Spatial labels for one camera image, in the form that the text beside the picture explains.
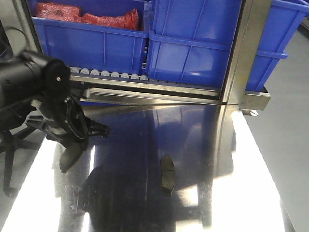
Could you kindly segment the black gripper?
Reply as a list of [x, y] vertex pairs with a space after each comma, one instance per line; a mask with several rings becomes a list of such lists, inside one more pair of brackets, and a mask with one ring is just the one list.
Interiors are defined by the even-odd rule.
[[86, 117], [79, 101], [72, 95], [63, 101], [38, 96], [32, 99], [31, 106], [39, 115], [29, 116], [26, 124], [44, 132], [48, 139], [65, 148], [76, 145], [85, 150], [90, 137], [106, 138], [109, 135], [109, 127]]

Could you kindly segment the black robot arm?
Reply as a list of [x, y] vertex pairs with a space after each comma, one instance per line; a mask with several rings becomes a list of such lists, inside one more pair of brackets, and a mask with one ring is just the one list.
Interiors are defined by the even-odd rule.
[[25, 50], [0, 63], [0, 109], [28, 103], [41, 113], [28, 125], [64, 147], [76, 143], [85, 149], [90, 137], [108, 137], [109, 127], [86, 117], [79, 99], [71, 89], [70, 69], [57, 58]]

